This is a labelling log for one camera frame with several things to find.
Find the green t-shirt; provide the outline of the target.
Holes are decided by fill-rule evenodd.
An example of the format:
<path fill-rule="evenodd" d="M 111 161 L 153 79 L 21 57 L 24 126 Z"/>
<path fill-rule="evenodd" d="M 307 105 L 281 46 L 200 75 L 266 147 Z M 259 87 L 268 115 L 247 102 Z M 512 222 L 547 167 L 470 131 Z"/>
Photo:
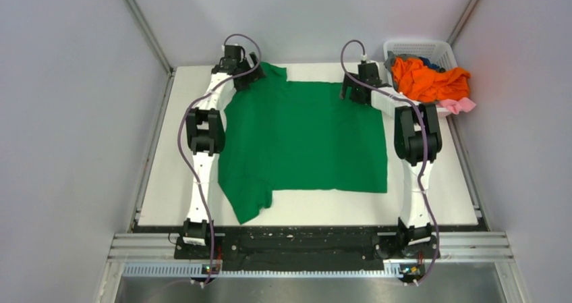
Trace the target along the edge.
<path fill-rule="evenodd" d="M 239 223 L 273 205 L 279 190 L 384 194 L 388 155 L 382 113 L 340 98 L 334 82 L 296 82 L 262 63 L 265 76 L 225 109 L 219 185 Z"/>

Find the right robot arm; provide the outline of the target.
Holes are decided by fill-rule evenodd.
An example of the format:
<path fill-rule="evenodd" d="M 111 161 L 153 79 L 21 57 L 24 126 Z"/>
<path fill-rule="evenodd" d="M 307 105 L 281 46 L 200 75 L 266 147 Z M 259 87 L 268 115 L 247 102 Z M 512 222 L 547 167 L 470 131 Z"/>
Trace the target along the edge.
<path fill-rule="evenodd" d="M 431 241 L 434 215 L 428 207 L 432 164 L 442 149 L 436 106 L 419 103 L 382 83 L 376 62 L 362 59 L 357 72 L 345 71 L 341 98 L 377 109 L 394 120 L 394 149 L 403 164 L 403 204 L 395 247 L 415 256 Z"/>

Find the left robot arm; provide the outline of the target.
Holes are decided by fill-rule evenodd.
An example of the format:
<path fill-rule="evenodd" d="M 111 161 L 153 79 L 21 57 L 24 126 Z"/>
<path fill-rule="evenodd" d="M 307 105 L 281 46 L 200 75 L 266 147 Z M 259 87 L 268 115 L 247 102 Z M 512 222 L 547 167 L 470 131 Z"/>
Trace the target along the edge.
<path fill-rule="evenodd" d="M 177 146 L 194 177 L 191 204 L 181 238 L 200 258 L 212 256 L 217 247 L 210 230 L 212 215 L 208 197 L 212 187 L 217 185 L 216 164 L 226 143 L 224 110 L 237 92 L 247 90 L 251 83 L 263 77 L 265 73 L 254 52 L 247 55 L 238 44 L 223 45 L 223 56 L 211 70 L 204 95 L 191 102 L 179 127 L 177 137 L 186 135 L 192 158 L 185 156 L 181 140 L 177 141 Z"/>

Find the grey garment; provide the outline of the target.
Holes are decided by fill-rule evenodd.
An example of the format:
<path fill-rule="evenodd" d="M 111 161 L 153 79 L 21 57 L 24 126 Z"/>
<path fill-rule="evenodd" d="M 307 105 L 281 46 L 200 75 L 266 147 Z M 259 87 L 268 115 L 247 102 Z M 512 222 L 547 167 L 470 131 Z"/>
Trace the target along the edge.
<path fill-rule="evenodd" d="M 397 61 L 397 59 L 405 59 L 407 57 L 406 53 L 394 53 L 389 51 L 385 57 L 384 66 L 388 72 L 392 72 L 392 68 Z"/>

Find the orange t-shirt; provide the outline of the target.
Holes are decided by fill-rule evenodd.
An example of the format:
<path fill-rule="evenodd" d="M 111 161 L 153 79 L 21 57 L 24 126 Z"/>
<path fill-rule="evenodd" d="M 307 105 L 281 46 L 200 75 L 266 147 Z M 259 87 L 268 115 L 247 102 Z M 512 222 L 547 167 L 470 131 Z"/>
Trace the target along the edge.
<path fill-rule="evenodd" d="M 438 72 L 424 65 L 421 59 L 398 57 L 391 66 L 391 74 L 397 91 L 413 101 L 459 101 L 470 95 L 471 74 L 461 67 Z"/>

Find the blue garment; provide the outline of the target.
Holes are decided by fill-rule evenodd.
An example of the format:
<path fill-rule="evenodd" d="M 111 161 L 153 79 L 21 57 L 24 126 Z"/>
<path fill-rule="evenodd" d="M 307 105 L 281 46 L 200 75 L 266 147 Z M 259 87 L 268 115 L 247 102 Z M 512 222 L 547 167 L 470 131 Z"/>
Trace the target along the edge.
<path fill-rule="evenodd" d="M 429 69 L 432 69 L 432 70 L 434 70 L 434 71 L 436 71 L 436 72 L 439 72 L 439 73 L 446 72 L 446 69 L 445 69 L 445 68 L 443 68 L 443 67 L 441 67 L 441 66 L 439 66 L 439 65 L 437 65 L 437 64 L 435 64 L 435 63 L 432 63 L 428 58 L 419 57 L 419 59 L 420 59 L 420 60 L 422 61 L 422 63 L 423 63 L 427 68 L 429 68 Z"/>

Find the white plastic laundry basket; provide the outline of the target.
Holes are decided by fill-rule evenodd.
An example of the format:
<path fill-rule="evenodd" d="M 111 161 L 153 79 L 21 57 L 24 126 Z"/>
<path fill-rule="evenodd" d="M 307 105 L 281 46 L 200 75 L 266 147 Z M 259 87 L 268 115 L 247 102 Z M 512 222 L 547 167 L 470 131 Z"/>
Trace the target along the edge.
<path fill-rule="evenodd" d="M 384 58 L 389 51 L 394 53 L 406 53 L 416 57 L 428 58 L 447 71 L 458 67 L 453 50 L 449 43 L 441 40 L 429 40 L 420 38 L 397 38 L 388 40 L 383 44 Z"/>

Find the pink garment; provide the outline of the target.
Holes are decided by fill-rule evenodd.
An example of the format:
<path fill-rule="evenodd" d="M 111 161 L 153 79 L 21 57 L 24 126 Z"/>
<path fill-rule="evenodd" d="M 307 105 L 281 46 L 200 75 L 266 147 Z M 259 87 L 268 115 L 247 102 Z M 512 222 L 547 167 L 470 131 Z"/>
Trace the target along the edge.
<path fill-rule="evenodd" d="M 458 101 L 453 99 L 445 99 L 440 101 L 438 104 L 448 113 L 454 115 L 458 115 L 461 112 L 468 113 L 476 107 L 476 104 L 467 97 L 463 97 Z"/>

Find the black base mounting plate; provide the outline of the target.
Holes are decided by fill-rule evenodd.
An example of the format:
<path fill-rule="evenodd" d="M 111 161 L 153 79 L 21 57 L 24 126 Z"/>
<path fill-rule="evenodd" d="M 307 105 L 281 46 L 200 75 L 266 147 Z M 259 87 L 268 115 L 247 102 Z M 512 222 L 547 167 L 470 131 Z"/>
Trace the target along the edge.
<path fill-rule="evenodd" d="M 429 262 L 436 236 L 399 226 L 216 227 L 214 245 L 175 243 L 178 260 L 212 261 L 223 271 L 383 271 L 391 259 Z"/>

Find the aluminium frame rail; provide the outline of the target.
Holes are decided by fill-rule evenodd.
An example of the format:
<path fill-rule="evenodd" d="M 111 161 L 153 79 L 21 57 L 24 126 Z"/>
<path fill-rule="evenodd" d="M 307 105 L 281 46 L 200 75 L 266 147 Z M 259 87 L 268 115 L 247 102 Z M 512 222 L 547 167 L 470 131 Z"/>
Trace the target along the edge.
<path fill-rule="evenodd" d="M 116 236 L 107 260 L 123 264 L 130 277 L 226 278 L 402 278 L 418 258 L 376 258 L 369 251 L 329 254 L 248 254 L 236 245 L 221 259 L 175 258 L 175 245 L 160 234 Z M 513 253 L 500 233 L 447 233 L 440 236 L 437 263 L 511 263 Z"/>

